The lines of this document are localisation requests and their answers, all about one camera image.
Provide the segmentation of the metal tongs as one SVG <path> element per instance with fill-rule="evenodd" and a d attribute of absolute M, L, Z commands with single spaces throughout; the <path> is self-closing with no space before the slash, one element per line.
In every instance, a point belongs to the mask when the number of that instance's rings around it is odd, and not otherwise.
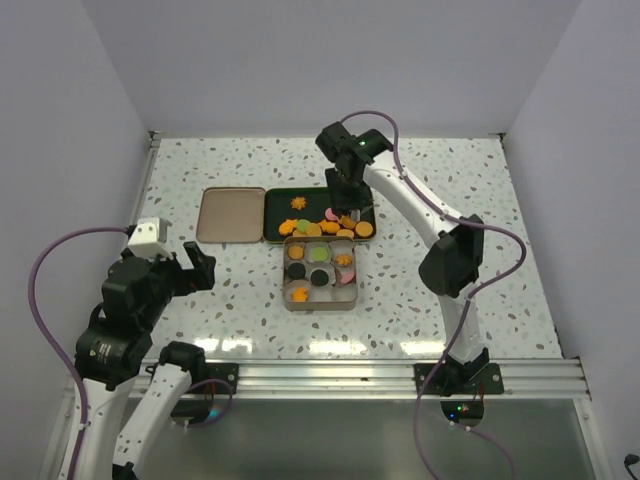
<path fill-rule="evenodd" d="M 347 217 L 352 222 L 370 221 L 374 216 L 374 205 L 367 204 L 361 208 L 339 208 L 337 215 Z"/>

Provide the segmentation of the orange swirl star cookie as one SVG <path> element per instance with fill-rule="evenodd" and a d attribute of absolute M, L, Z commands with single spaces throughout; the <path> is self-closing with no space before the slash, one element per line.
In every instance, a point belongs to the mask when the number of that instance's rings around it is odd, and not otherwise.
<path fill-rule="evenodd" d="M 297 211 L 303 210 L 306 205 L 307 201 L 304 197 L 294 197 L 290 202 L 291 208 Z"/>

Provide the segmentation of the gold tin lid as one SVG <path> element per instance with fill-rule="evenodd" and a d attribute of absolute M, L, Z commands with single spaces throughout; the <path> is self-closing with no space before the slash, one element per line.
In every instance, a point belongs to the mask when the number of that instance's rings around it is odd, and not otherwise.
<path fill-rule="evenodd" d="M 266 191 L 210 187 L 202 195 L 196 239 L 202 244 L 257 243 L 263 239 Z"/>

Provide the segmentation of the green macaron cookie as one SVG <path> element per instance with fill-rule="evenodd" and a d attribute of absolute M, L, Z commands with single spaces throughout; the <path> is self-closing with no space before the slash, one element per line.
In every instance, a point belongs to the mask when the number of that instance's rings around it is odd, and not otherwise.
<path fill-rule="evenodd" d="M 311 249 L 311 260 L 313 262 L 327 262 L 329 257 L 329 250 L 325 246 L 317 246 Z"/>

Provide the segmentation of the orange round flower cookie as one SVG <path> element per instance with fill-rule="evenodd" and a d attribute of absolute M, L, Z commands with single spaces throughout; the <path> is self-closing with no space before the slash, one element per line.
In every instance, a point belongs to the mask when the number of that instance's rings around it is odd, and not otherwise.
<path fill-rule="evenodd" d="M 287 255 L 291 260 L 301 260 L 305 256 L 305 248 L 299 244 L 293 244 L 288 247 Z"/>

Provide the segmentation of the black sandwich cookie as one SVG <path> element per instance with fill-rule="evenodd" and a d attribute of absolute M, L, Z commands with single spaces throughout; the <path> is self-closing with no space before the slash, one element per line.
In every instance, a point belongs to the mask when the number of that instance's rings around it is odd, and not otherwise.
<path fill-rule="evenodd" d="M 323 287 L 329 284 L 330 276 L 322 269 L 314 270 L 310 275 L 310 282 L 313 286 Z"/>
<path fill-rule="evenodd" d="M 301 280 L 306 278 L 306 266 L 301 262 L 291 263 L 287 267 L 287 275 L 292 280 Z"/>

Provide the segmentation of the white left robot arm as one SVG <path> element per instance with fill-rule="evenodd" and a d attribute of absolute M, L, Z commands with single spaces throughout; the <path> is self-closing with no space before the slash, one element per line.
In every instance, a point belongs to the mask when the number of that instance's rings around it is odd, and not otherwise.
<path fill-rule="evenodd" d="M 123 252 L 102 285 L 102 301 L 76 342 L 75 405 L 70 435 L 58 474 L 61 479 L 133 479 L 151 439 L 179 397 L 201 390 L 208 379 L 205 352 L 172 341 L 161 351 L 140 411 L 122 420 L 151 333 L 176 297 L 214 286 L 214 257 L 195 242 L 183 245 L 192 266 L 174 254 L 152 259 Z"/>

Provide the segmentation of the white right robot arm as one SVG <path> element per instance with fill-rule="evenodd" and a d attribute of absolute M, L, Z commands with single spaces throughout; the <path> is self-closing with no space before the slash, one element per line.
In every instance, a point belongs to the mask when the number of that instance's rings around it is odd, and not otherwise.
<path fill-rule="evenodd" d="M 481 219 L 451 210 L 399 161 L 396 148 L 376 129 L 355 136 L 335 122 L 315 143 L 332 164 L 325 178 L 334 213 L 357 219 L 372 207 L 376 191 L 421 237 L 427 253 L 419 276 L 438 297 L 446 333 L 444 365 L 434 377 L 454 391 L 470 391 L 489 363 L 470 298 L 483 260 Z"/>

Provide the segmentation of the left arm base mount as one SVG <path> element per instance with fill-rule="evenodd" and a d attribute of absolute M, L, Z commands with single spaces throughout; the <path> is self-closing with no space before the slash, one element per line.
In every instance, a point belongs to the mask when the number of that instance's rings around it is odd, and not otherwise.
<path fill-rule="evenodd" d="M 198 392 L 209 398 L 214 398 L 217 395 L 228 395 L 229 393 L 235 395 L 240 378 L 239 370 L 240 365 L 238 363 L 207 363 L 203 379 L 215 379 L 215 382 L 201 386 Z"/>

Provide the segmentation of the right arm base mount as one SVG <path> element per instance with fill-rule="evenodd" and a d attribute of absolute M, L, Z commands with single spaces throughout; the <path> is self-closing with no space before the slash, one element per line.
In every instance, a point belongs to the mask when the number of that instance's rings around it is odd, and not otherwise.
<path fill-rule="evenodd" d="M 451 367 L 443 364 L 424 389 L 424 394 L 450 397 L 452 395 L 501 395 L 505 393 L 502 373 L 497 363 L 489 363 L 471 379 L 463 379 Z"/>

